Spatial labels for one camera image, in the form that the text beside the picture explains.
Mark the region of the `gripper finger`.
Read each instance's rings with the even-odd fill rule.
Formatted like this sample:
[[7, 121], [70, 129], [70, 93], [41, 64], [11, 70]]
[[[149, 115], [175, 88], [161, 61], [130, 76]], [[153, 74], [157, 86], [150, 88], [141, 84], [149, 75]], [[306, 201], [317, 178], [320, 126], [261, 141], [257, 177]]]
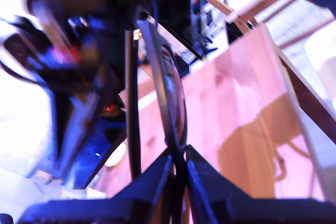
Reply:
[[116, 194], [112, 219], [119, 223], [148, 223], [169, 176], [172, 156], [160, 155], [132, 183]]
[[126, 139], [125, 112], [100, 116], [75, 161], [75, 187], [86, 188]]
[[223, 177], [191, 145], [186, 147], [188, 194], [194, 223], [231, 223], [231, 201], [252, 198]]
[[56, 114], [51, 174], [66, 179], [100, 112], [100, 78], [57, 81], [51, 91]]

